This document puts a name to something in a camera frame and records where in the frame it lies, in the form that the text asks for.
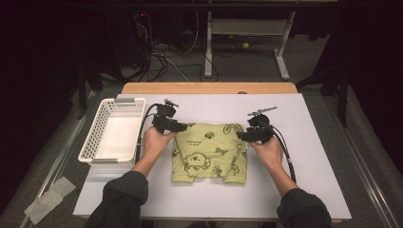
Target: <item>gray floor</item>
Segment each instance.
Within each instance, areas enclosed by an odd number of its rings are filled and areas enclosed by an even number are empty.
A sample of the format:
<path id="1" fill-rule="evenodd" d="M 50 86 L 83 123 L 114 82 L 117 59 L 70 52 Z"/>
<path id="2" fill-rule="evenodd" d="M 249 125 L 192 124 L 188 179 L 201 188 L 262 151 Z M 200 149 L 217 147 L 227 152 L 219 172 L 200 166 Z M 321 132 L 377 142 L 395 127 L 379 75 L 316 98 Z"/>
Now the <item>gray floor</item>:
<path id="1" fill-rule="evenodd" d="M 239 46 L 238 52 L 232 41 L 215 37 L 213 63 L 219 73 L 219 82 L 281 81 L 272 53 L 272 49 L 279 44 L 278 37 L 270 38 L 266 43 L 260 45 L 253 45 L 259 40 L 258 38 L 236 39 Z M 241 44 L 245 41 L 252 44 L 248 49 L 241 48 Z M 284 60 L 288 66 L 291 82 L 298 82 L 312 74 L 325 44 L 326 39 L 312 42 L 308 37 L 301 35 L 290 39 L 284 52 Z M 166 47 L 158 46 L 158 48 L 164 50 Z M 186 52 L 188 46 L 175 47 L 175 49 Z M 201 67 L 183 65 L 203 65 L 204 52 L 202 49 L 200 43 L 197 43 L 189 54 L 169 57 L 170 61 L 178 65 L 178 69 L 190 82 L 200 80 Z M 176 54 L 176 51 L 170 50 L 168 54 Z M 221 57 L 233 54 L 235 55 L 231 58 Z M 158 68 L 158 63 L 153 63 L 152 67 Z M 126 68 L 125 74 L 128 73 L 130 70 Z M 215 77 L 217 77 L 217 73 L 210 81 L 217 79 Z M 184 82 L 185 79 L 176 68 L 171 66 L 158 81 Z M 77 93 L 73 95 L 71 98 L 74 102 L 73 109 L 37 156 L 7 211 L 0 218 L 0 227 L 20 227 L 25 219 L 24 210 L 35 199 L 49 171 L 52 170 L 55 160 L 60 159 L 58 155 L 69 143 L 71 144 L 69 156 L 63 158 L 66 160 L 66 165 L 55 169 L 55 175 L 49 177 L 49 180 L 53 181 L 64 176 L 78 189 L 66 196 L 58 207 L 38 223 L 37 227 L 83 226 L 85 223 L 83 218 L 71 215 L 86 177 L 83 174 L 86 174 L 89 169 L 87 164 L 77 161 L 77 156 L 99 102 L 103 98 L 115 97 L 121 89 L 122 85 L 107 85 L 102 92 L 91 96 L 92 108 L 89 108 L 86 114 L 87 122 L 77 120 L 76 117 L 79 114 Z M 310 85 L 304 87 L 300 92 L 310 110 L 318 135 L 353 216 L 353 219 L 335 224 L 334 227 L 398 227 L 394 225 L 393 217 L 399 224 L 403 224 L 402 176 L 393 166 L 370 123 L 362 113 L 354 92 L 351 89 L 349 91 L 348 127 L 344 128 L 340 126 L 335 117 L 336 98 L 322 97 L 318 89 L 319 86 Z M 80 124 L 83 124 L 81 130 L 76 128 L 76 125 Z M 360 158 L 356 157 L 355 151 L 359 151 L 360 157 L 365 161 L 364 164 L 360 162 Z"/>

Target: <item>dark background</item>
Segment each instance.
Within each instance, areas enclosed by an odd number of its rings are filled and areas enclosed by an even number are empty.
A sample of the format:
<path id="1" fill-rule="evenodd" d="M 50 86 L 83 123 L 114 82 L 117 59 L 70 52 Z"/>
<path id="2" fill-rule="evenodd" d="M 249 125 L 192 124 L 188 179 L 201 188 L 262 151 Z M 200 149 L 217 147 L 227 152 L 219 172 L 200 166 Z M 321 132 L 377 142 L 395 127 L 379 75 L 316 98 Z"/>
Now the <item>dark background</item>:
<path id="1" fill-rule="evenodd" d="M 402 172 L 403 165 L 399 162 L 403 151 L 402 18 L 401 9 L 392 3 L 373 2 L 369 9 L 345 12 L 301 11 L 296 15 L 291 35 L 309 34 L 316 39 L 332 34 L 316 73 L 335 63 L 348 66 L 351 87 L 375 133 Z M 220 17 L 248 15 L 219 14 Z M 206 13 L 201 13 L 201 32 L 206 27 L 205 16 Z M 106 16 L 100 12 L 75 12 L 64 9 L 59 1 L 50 0 L 1 3 L 1 212 L 37 153 L 70 111 L 69 96 L 78 85 L 83 63 L 97 62 L 120 74 L 120 65 L 142 62 L 141 53 L 127 54 L 141 45 L 129 17 L 128 13 Z M 182 41 L 184 29 L 196 29 L 194 15 L 189 12 L 150 12 L 150 17 L 155 24 L 153 35 L 174 43 Z M 259 13 L 255 17 L 268 15 Z M 332 74 L 316 83 L 326 83 L 338 76 Z"/>

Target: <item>white table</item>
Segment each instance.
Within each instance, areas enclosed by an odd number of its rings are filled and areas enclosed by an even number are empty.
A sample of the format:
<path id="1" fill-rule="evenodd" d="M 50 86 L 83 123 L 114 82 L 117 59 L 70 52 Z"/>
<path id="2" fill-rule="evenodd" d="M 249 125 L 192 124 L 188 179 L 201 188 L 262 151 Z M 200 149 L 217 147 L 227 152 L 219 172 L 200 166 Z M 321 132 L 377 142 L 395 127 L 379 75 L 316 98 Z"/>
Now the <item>white table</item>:
<path id="1" fill-rule="evenodd" d="M 240 123 L 248 126 L 247 113 L 276 105 L 267 113 L 271 124 L 283 134 L 296 170 L 297 184 L 320 197 L 333 220 L 351 215 L 323 150 L 301 94 L 121 94 L 146 98 L 147 105 L 165 98 L 178 104 L 174 119 L 182 123 Z M 146 121 L 144 129 L 150 126 Z M 280 196 L 253 149 L 248 151 L 245 185 L 224 184 L 221 179 L 173 183 L 172 144 L 148 176 L 149 197 L 142 219 L 277 220 Z M 107 181 L 129 168 L 91 167 L 73 215 L 88 216 L 102 199 Z"/>

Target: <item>hand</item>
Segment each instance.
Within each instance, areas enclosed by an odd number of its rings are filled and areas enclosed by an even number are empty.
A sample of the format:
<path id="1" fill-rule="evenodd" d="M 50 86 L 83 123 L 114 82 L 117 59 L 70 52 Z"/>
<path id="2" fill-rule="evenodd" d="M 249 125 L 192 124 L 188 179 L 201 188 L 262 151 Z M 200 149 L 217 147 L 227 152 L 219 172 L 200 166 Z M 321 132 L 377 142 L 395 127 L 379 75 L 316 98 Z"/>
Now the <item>hand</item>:
<path id="1" fill-rule="evenodd" d="M 164 135 L 160 133 L 155 126 L 150 126 L 144 132 L 144 156 L 160 157 L 168 146 L 169 141 L 172 140 L 176 134 L 175 132 L 170 132 Z"/>
<path id="2" fill-rule="evenodd" d="M 282 167 L 281 161 L 283 152 L 281 144 L 276 137 L 272 137 L 272 139 L 265 144 L 259 144 L 257 142 L 250 142 L 249 144 L 255 149 L 259 159 L 266 166 L 282 197 L 291 189 L 298 188 L 285 172 L 284 167 Z"/>
<path id="3" fill-rule="evenodd" d="M 255 149 L 260 161 L 268 168 L 282 167 L 283 152 L 281 145 L 276 137 L 272 137 L 270 141 L 260 144 L 257 142 L 249 142 Z"/>
<path id="4" fill-rule="evenodd" d="M 150 126 L 143 136 L 144 153 L 140 160 L 133 166 L 132 171 L 137 171 L 148 176 L 152 166 L 165 151 L 170 140 L 176 136 L 176 133 L 170 132 L 166 135 L 161 134 L 155 126 Z"/>

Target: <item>table surface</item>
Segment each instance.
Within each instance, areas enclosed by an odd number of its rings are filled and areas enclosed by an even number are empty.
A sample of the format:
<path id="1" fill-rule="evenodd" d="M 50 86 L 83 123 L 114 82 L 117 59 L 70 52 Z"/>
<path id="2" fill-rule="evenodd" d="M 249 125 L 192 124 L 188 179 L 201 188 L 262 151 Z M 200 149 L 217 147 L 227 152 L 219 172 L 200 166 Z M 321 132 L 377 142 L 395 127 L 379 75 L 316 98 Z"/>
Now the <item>table surface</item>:
<path id="1" fill-rule="evenodd" d="M 237 94 L 240 91 L 250 94 Z M 278 109 L 268 116 L 287 142 L 298 185 L 319 196 L 334 221 L 351 218 L 306 104 L 293 84 L 130 83 L 121 94 L 121 97 L 140 96 L 146 98 L 148 104 L 160 103 L 168 96 L 180 104 L 175 119 L 183 123 L 197 120 L 200 123 L 221 124 L 229 121 L 247 125 L 248 111 L 277 105 Z M 242 108 L 228 112 L 234 107 Z M 150 125 L 150 121 L 146 121 L 144 128 Z M 169 150 L 172 150 L 171 144 L 167 148 Z M 246 184 L 230 186 L 220 179 L 197 180 L 191 184 L 173 183 L 170 180 L 171 155 L 164 153 L 148 176 L 149 199 L 142 207 L 142 218 L 277 220 L 278 191 L 254 151 L 249 151 L 248 157 Z M 74 215 L 89 215 L 99 204 L 105 183 L 120 177 L 128 169 L 91 167 Z"/>
<path id="2" fill-rule="evenodd" d="M 128 83 L 122 94 L 289 94 L 292 83 Z"/>

